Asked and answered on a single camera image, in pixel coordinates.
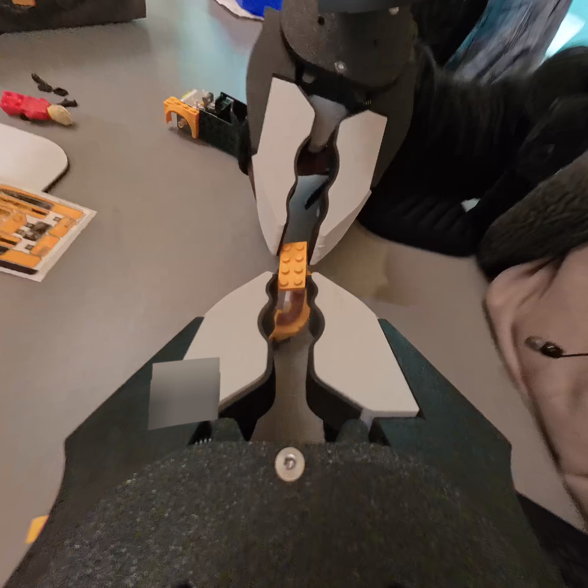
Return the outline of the black orange lego car chassis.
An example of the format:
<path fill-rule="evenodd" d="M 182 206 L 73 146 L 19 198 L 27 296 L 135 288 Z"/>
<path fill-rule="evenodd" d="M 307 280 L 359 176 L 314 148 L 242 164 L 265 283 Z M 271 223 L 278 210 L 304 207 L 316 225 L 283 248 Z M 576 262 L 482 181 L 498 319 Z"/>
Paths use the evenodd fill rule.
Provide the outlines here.
<path fill-rule="evenodd" d="M 193 89 L 181 98 L 164 100 L 166 123 L 179 132 L 231 156 L 238 156 L 241 130 L 247 121 L 246 103 L 220 92 Z"/>

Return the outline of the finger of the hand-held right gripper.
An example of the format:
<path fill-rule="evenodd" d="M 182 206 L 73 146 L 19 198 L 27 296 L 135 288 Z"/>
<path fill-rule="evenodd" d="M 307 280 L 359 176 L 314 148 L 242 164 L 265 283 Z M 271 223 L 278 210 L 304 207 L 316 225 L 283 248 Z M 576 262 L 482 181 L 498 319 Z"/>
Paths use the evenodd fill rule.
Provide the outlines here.
<path fill-rule="evenodd" d="M 361 112 L 340 123 L 334 141 L 336 173 L 327 188 L 326 215 L 320 223 L 311 265 L 339 243 L 370 196 L 386 122 L 382 115 Z"/>
<path fill-rule="evenodd" d="M 301 89 L 273 78 L 258 150 L 252 157 L 258 219 L 269 251 L 277 255 L 288 222 L 288 201 L 297 183 L 296 163 L 308 140 L 315 111 Z"/>

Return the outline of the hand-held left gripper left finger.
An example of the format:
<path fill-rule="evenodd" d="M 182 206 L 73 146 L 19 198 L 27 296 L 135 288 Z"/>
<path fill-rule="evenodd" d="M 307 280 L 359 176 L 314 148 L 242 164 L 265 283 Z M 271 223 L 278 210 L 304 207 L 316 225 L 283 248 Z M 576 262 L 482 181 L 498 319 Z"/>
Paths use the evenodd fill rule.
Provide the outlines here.
<path fill-rule="evenodd" d="M 219 413 L 262 386 L 271 374 L 261 316 L 275 275 L 266 271 L 232 291 L 204 316 L 184 360 L 219 359 Z"/>

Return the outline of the orange curved lego assembly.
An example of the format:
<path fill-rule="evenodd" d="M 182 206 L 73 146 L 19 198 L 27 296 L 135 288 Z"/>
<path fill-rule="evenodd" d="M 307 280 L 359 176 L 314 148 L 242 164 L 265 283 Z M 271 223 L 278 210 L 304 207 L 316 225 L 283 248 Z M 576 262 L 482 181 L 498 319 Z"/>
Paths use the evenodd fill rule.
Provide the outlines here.
<path fill-rule="evenodd" d="M 308 303 L 308 279 L 306 274 L 301 288 L 282 286 L 282 271 L 277 270 L 268 283 L 268 309 L 264 312 L 262 326 L 272 343 L 287 341 L 298 335 L 310 318 Z"/>

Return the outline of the red lego minifigure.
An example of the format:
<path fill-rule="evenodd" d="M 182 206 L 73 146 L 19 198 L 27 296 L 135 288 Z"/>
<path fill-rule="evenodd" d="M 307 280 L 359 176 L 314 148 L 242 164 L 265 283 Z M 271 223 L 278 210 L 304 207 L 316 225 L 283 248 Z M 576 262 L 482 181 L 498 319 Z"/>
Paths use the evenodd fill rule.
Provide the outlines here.
<path fill-rule="evenodd" d="M 73 126 L 74 121 L 66 107 L 52 104 L 44 98 L 36 98 L 17 92 L 4 91 L 1 109 L 9 116 L 33 122 L 55 122 L 62 126 Z"/>

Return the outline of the white rounded board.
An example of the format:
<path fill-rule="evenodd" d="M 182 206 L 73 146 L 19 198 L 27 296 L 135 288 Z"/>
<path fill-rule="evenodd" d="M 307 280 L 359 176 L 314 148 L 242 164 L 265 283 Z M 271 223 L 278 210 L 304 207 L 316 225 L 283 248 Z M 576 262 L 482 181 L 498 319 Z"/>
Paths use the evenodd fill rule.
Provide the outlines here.
<path fill-rule="evenodd" d="M 1 184 L 48 192 L 69 166 L 66 153 L 56 143 L 1 124 Z"/>

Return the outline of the person's beige shirt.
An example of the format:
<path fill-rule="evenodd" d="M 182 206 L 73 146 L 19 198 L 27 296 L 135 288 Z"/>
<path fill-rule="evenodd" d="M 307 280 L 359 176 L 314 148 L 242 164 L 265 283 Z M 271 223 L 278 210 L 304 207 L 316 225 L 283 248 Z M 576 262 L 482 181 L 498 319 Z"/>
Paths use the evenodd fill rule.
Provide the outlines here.
<path fill-rule="evenodd" d="M 505 270 L 484 306 L 505 368 L 587 520 L 587 246 Z"/>

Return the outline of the orange black sticker sheet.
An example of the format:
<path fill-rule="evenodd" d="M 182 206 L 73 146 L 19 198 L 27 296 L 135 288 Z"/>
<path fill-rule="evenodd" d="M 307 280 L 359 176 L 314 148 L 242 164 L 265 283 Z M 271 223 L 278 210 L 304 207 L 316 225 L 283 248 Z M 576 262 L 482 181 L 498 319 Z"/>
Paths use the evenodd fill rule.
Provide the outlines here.
<path fill-rule="evenodd" d="M 42 282 L 96 212 L 1 184 L 1 273 Z"/>

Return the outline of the lego set cardboard box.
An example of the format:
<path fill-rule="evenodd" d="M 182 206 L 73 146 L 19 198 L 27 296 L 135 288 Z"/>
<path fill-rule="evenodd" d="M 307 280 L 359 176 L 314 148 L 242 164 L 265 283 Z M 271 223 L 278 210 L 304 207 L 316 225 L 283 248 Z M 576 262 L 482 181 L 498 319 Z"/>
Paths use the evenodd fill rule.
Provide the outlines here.
<path fill-rule="evenodd" d="M 123 24 L 146 17 L 146 1 L 1 1 L 1 34 Z"/>

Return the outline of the person's dark fleece jacket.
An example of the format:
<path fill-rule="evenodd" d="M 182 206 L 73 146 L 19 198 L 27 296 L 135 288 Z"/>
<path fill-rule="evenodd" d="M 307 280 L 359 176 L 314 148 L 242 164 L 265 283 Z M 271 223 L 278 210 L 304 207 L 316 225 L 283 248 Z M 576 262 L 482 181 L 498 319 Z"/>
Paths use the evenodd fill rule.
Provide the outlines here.
<path fill-rule="evenodd" d="M 515 266 L 557 259 L 587 245 L 587 151 L 498 217 L 477 264 L 488 281 Z"/>

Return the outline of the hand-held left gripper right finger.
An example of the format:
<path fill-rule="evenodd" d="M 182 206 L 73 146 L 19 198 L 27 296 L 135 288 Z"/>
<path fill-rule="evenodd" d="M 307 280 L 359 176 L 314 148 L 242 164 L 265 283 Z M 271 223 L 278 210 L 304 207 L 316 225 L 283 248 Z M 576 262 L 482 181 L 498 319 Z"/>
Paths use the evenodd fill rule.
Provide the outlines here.
<path fill-rule="evenodd" d="M 419 412 L 378 317 L 314 272 L 309 282 L 307 403 L 321 419 L 413 418 Z"/>

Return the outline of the blurred orange lego brick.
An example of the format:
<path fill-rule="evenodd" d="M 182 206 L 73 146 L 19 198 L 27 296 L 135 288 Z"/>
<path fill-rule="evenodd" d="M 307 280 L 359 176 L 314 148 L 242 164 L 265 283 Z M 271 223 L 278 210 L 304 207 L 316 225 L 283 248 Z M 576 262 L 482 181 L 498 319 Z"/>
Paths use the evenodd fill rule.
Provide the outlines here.
<path fill-rule="evenodd" d="M 25 544 L 31 545 L 35 540 L 37 540 L 38 536 L 40 535 L 41 531 L 45 527 L 49 515 L 37 516 L 33 518 L 28 526 L 25 538 Z"/>

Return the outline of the cluster of tiny black pieces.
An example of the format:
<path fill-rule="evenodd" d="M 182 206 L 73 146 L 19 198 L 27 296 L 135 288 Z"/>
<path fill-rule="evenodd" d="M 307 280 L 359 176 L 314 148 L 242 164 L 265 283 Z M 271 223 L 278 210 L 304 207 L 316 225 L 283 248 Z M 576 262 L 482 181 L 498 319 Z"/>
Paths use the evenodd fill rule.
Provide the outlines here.
<path fill-rule="evenodd" d="M 65 88 L 60 86 L 52 86 L 48 84 L 47 81 L 42 79 L 36 73 L 32 73 L 31 78 L 40 92 L 51 93 L 55 96 L 62 98 L 62 100 L 57 103 L 58 106 L 64 107 L 66 109 L 78 107 L 77 100 L 71 98 L 70 93 Z"/>

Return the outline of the orange studded lego plate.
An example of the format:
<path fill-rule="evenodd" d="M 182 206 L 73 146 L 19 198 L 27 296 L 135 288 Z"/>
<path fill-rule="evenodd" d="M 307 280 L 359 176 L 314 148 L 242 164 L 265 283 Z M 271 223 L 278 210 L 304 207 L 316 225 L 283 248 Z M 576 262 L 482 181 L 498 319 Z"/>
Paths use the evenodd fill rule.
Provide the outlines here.
<path fill-rule="evenodd" d="M 280 292 L 306 289 L 307 241 L 284 243 L 279 254 L 277 288 Z"/>

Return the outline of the person's right forearm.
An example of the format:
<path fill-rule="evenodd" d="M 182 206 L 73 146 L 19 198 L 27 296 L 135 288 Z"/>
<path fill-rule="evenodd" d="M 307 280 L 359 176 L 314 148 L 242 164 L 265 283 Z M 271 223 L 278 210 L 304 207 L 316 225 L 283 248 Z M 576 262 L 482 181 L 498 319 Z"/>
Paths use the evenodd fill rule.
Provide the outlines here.
<path fill-rule="evenodd" d="M 472 255 L 489 226 L 587 151 L 587 47 L 527 75 L 461 81 L 417 46 L 413 115 L 357 218 L 376 236 Z"/>

